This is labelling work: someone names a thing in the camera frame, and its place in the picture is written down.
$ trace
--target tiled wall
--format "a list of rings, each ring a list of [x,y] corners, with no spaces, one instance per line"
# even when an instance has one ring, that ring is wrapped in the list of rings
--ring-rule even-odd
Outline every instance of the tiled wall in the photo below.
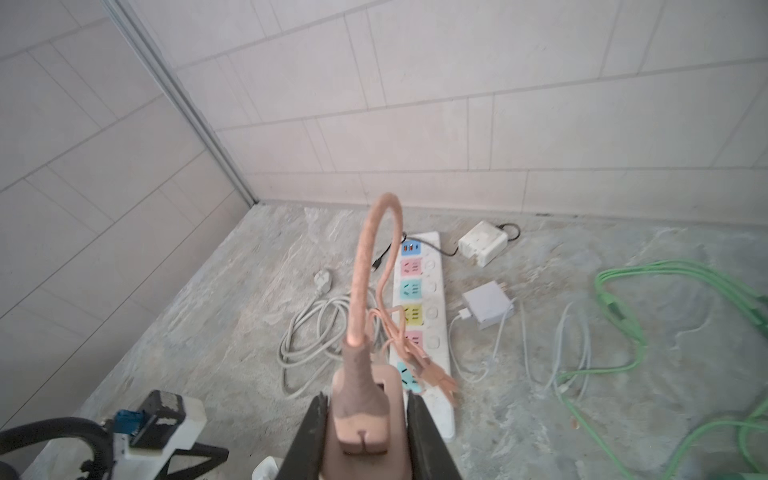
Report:
[[[0,2],[0,428],[72,414],[247,211],[105,17]]]
[[[765,0],[131,0],[264,199],[768,223]]]

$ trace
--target yellow outlet socket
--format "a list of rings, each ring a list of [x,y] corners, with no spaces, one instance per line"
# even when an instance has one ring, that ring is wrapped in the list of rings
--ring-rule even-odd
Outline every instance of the yellow outlet socket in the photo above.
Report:
[[[424,325],[424,315],[422,314],[421,303],[412,303],[410,305],[403,305],[402,308],[406,311],[407,326]]]

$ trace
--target power strip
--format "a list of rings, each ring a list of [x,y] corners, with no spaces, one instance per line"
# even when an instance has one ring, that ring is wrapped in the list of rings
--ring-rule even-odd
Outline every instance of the power strip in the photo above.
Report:
[[[402,305],[406,311],[406,336],[418,343],[432,361],[450,375],[442,258],[440,252],[419,242],[419,239],[440,248],[438,232],[409,235],[401,243],[395,263],[392,305]],[[392,319],[399,323],[399,313],[393,314]],[[421,393],[419,384],[414,381],[394,347],[389,348],[389,364],[400,371],[404,389]],[[440,436],[445,440],[453,440],[456,426],[451,403],[437,387],[430,387],[422,396]]]

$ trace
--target white cable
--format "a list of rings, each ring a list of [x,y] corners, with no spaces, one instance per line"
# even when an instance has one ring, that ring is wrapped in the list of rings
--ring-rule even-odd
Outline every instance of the white cable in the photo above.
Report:
[[[496,334],[496,343],[493,346],[493,353],[488,358],[487,361],[483,362],[485,364],[485,371],[480,375],[479,377],[471,378],[468,376],[465,376],[465,372],[470,372],[468,369],[465,369],[464,366],[458,361],[458,357],[456,354],[453,353],[453,341],[451,337],[451,331],[453,331],[453,323],[461,318],[460,315],[457,315],[453,317],[453,320],[451,320],[451,323],[448,325],[448,351],[451,355],[451,358],[453,359],[453,362],[456,364],[456,371],[458,372],[458,375],[464,379],[464,381],[469,383],[477,383],[483,380],[488,374],[491,372],[491,368],[493,367],[493,364],[496,360],[496,354],[498,353],[498,345],[502,340],[502,330],[504,329],[504,324],[507,321],[507,314],[509,313],[509,310],[512,310],[512,306],[515,304],[515,301],[517,300],[517,297],[513,298],[509,301],[509,305],[507,306],[507,309],[504,311],[504,315],[502,315],[502,321],[498,324],[498,333]]]
[[[552,350],[552,374],[549,376],[549,380],[547,381],[547,384],[544,385],[544,387],[539,390],[539,392],[544,392],[551,386],[554,390],[555,396],[560,399],[561,394],[568,391],[568,389],[571,388],[571,384],[575,381],[575,376],[572,376],[566,383],[564,383],[561,386],[558,386],[557,377],[558,372],[560,370],[561,361],[562,361],[562,352],[563,352],[563,335],[565,333],[565,324],[568,321],[568,310],[571,308],[571,305],[573,303],[569,303],[565,306],[563,309],[563,313],[560,316],[560,321],[558,322],[558,326],[554,331],[554,348]],[[533,380],[533,377],[531,376],[531,370],[528,366],[528,337],[525,331],[525,308],[522,306],[522,303],[519,303],[520,306],[520,313],[521,313],[521,327],[522,327],[522,336],[523,336],[523,362],[525,364],[525,375],[528,377],[528,381],[531,384],[534,384],[535,381]],[[582,338],[582,349],[581,349],[581,360],[579,360],[578,368],[577,370],[581,369],[589,369],[592,364],[592,343],[591,343],[591,337],[589,333],[589,322],[586,318],[583,316],[579,316],[579,323],[581,324],[581,338]],[[589,375],[584,375],[584,382],[581,384],[581,391],[578,394],[577,401],[581,400],[581,397],[584,396],[584,392],[587,391],[587,384],[589,380]]]
[[[342,359],[340,340],[346,332],[347,317],[349,315],[349,294],[322,300],[319,298],[320,295],[319,291],[316,292],[312,301],[290,320],[288,329],[283,334],[280,346],[277,349],[277,363],[280,365],[280,389],[287,399],[295,399],[304,393],[323,370],[336,361],[340,362]],[[331,319],[323,325],[323,319],[329,311],[333,311]],[[315,340],[308,346],[292,350],[293,335],[315,315],[317,315]],[[337,320],[339,320],[339,328],[335,333],[332,333]],[[379,337],[380,330],[381,323],[377,319],[373,333],[374,342]],[[325,355],[326,360],[320,367],[299,388],[293,391],[288,390],[286,371],[308,363],[321,353]]]

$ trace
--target white charger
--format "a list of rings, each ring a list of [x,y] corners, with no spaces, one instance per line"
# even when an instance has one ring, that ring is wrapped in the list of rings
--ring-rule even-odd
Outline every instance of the white charger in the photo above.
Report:
[[[486,266],[507,247],[508,241],[504,230],[483,220],[459,239],[458,251],[469,259],[477,257],[478,266]]]
[[[505,313],[507,317],[515,313],[515,306],[511,305],[512,301],[495,281],[469,290],[462,296],[472,315],[477,319],[480,330],[500,323]]]

